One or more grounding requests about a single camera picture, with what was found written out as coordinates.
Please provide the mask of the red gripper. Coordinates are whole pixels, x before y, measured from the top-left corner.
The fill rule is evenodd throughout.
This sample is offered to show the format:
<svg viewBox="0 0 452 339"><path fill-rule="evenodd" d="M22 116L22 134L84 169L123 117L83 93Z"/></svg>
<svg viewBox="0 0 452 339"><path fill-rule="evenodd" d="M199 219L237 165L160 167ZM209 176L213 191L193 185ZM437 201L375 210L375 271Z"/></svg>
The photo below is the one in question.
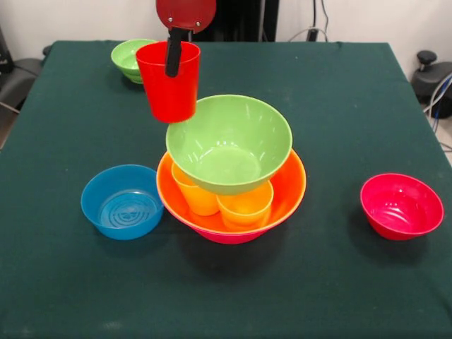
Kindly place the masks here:
<svg viewBox="0 0 452 339"><path fill-rule="evenodd" d="M175 78L179 72L184 30L198 33L213 21L216 0L157 0L158 18L169 29L165 73Z"/></svg>

